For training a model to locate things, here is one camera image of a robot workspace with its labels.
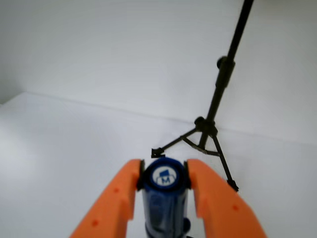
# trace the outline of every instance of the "logo on cap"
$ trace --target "logo on cap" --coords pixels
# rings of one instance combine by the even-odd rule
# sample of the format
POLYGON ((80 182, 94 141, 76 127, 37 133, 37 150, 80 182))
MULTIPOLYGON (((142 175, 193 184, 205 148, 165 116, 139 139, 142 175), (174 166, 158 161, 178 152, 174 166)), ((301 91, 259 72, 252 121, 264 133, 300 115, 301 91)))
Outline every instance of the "logo on cap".
POLYGON ((161 166, 154 170, 152 178, 159 186, 170 186, 176 181, 176 171, 169 166, 161 166))

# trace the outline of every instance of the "tripod pole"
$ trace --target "tripod pole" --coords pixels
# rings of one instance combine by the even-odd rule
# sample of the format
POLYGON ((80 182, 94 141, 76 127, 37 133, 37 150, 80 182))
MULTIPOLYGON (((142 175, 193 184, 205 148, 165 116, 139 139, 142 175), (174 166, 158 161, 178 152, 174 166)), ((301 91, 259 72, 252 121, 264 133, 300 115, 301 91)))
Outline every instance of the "tripod pole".
MULTIPOLYGON (((247 23, 252 4, 253 4, 253 0, 244 1, 242 10, 240 13, 240 17, 236 26, 236 30, 234 32, 233 39, 229 48, 228 56, 220 58, 219 61, 217 62, 219 73, 218 73, 218 77, 216 81, 216 89, 214 91, 214 95, 211 101, 211 106, 209 108, 208 115, 206 118, 206 121, 210 123, 214 122, 214 118, 217 113, 221 97, 223 95, 225 88, 227 87, 229 83, 229 80, 235 65, 234 57, 238 50, 238 46, 243 34, 243 30, 247 23)), ((207 132, 202 133, 202 137, 200 139, 198 147, 200 147, 201 149, 205 148, 208 136, 209 134, 207 132)))

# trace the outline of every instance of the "white background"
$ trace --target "white background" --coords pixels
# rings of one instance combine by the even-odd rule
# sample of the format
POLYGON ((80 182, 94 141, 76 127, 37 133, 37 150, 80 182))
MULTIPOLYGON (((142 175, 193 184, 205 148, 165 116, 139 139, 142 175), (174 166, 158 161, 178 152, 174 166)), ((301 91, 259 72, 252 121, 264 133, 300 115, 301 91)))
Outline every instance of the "white background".
MULTIPOLYGON (((242 0, 0 0, 0 103, 21 91, 193 121, 242 0)), ((317 144, 317 1, 255 0, 221 128, 317 144)))
MULTIPOLYGON (((14 98, 0 107, 0 237, 68 237, 129 159, 144 158, 149 165, 152 147, 191 128, 191 123, 43 96, 14 98)), ((220 130, 218 138, 241 196, 267 236, 316 237, 317 147, 228 130, 220 130)), ((199 134, 191 139, 197 142, 199 134)), ((198 158, 225 178, 218 157, 184 142, 167 155, 198 158)), ((188 217, 190 235, 204 238, 192 192, 188 217)), ((145 238, 144 222, 137 193, 126 237, 145 238)))

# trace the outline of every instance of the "tripod stand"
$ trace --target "tripod stand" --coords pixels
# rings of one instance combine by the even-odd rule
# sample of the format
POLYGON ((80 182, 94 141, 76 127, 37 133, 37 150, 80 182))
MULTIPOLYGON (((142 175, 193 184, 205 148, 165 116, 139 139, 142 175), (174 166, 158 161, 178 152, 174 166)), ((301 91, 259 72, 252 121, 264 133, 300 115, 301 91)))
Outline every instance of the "tripod stand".
POLYGON ((223 152, 221 150, 219 141, 217 139, 217 128, 215 127, 214 118, 217 113, 221 97, 223 95, 223 92, 225 88, 227 87, 230 76, 232 74, 232 71, 235 66, 234 57, 238 50, 238 46, 243 34, 243 30, 245 28, 245 25, 248 20, 249 13, 251 11, 251 7, 253 4, 253 0, 245 0, 242 6, 242 10, 240 13, 240 17, 233 35, 233 39, 229 48, 229 52, 227 56, 221 57, 217 62, 217 67, 219 69, 218 77, 216 80, 216 88, 213 94, 213 98, 211 101, 211 106, 208 111, 208 115, 205 118, 198 117, 195 120, 195 128, 190 130, 189 132, 181 135, 179 138, 173 140, 172 142, 168 143, 167 145, 152 149, 152 158, 159 158, 161 156, 164 156, 164 151, 171 146, 175 145, 176 143, 180 141, 185 141, 187 144, 192 146, 194 149, 207 154, 207 155, 213 155, 220 157, 221 163, 223 165, 224 171, 227 176, 227 182, 228 184, 235 190, 238 191, 238 186, 236 185, 236 182, 232 179, 232 176, 230 174, 228 165, 226 163, 226 160, 224 158, 223 152), (202 136, 200 138, 200 142, 198 145, 194 144, 192 141, 190 141, 187 137, 194 134, 195 132, 202 132, 202 136), (213 142, 216 146, 217 151, 210 151, 206 150, 206 142, 208 137, 211 137, 213 139, 213 142))

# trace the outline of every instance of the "white table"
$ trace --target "white table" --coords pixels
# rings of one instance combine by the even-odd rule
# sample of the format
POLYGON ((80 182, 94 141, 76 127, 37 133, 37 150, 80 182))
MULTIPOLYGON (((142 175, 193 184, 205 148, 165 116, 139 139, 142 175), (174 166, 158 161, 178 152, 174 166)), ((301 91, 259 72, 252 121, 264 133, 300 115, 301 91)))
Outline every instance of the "white table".
MULTIPOLYGON (((0 237, 68 237, 128 160, 142 158, 148 165, 152 147, 192 127, 40 95, 17 96, 0 107, 0 237)), ((316 237, 317 148, 224 130, 218 137, 241 196, 267 235, 316 237)), ((218 157, 183 142, 166 154, 180 161, 199 158, 225 178, 218 157)), ((188 206, 189 235, 203 238, 192 192, 188 206)), ((137 193, 127 238, 145 237, 143 212, 137 193)))

